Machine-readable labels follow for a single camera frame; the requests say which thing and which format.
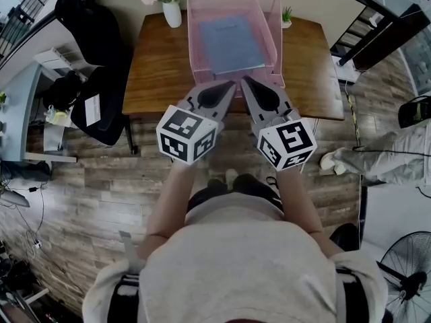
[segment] white desk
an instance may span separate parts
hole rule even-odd
[[[20,162],[23,159],[75,163],[76,157],[64,157],[26,152],[27,130],[33,98],[42,73],[42,66],[30,63],[12,78],[0,92],[5,92],[7,101],[0,109],[3,133],[0,144],[0,159]]]

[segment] electric fan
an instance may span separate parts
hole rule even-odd
[[[388,284],[386,305],[394,323],[431,320],[431,232],[419,231],[396,241],[378,266]]]

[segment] desk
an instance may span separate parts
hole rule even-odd
[[[6,104],[0,109],[4,132],[0,144],[0,160],[20,162],[28,159],[75,163],[75,157],[26,152],[30,111],[41,73],[41,65],[30,63],[13,77],[5,88],[0,89],[0,92],[4,91],[7,96]]]
[[[286,92],[303,117],[343,120],[343,103],[331,53],[320,24],[292,18],[283,30]],[[195,85],[190,69],[187,16],[172,29],[163,14],[147,15],[127,80],[123,114],[165,112]],[[245,112],[234,99],[230,111]]]

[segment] wooden table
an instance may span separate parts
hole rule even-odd
[[[303,117],[343,120],[343,104],[331,53],[320,24],[292,18],[283,30],[286,92]],[[147,15],[137,41],[123,114],[165,112],[195,85],[190,69],[187,16],[172,29],[163,14]],[[245,112],[235,98],[232,112]]]

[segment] black office chair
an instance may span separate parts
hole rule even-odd
[[[84,59],[98,65],[84,84],[74,104],[71,119],[89,136],[106,145],[114,145],[123,128],[132,154],[130,120],[121,113],[131,63],[131,52],[121,40],[119,26],[112,12],[95,0],[58,0],[57,19],[72,33]],[[87,126],[85,101],[99,95],[101,119]]]

